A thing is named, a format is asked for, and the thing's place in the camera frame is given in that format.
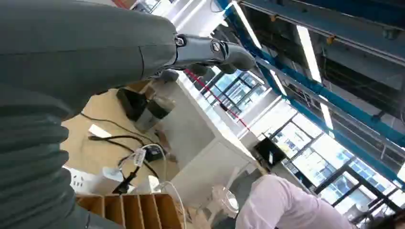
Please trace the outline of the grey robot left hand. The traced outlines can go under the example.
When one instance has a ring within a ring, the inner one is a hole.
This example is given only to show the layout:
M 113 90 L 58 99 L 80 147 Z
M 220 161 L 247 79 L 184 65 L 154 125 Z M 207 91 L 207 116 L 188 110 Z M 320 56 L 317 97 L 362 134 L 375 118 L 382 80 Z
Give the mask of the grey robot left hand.
M 255 60 L 153 14 L 78 0 L 0 3 L 1 116 L 67 119 L 95 94 L 192 64 L 248 71 Z

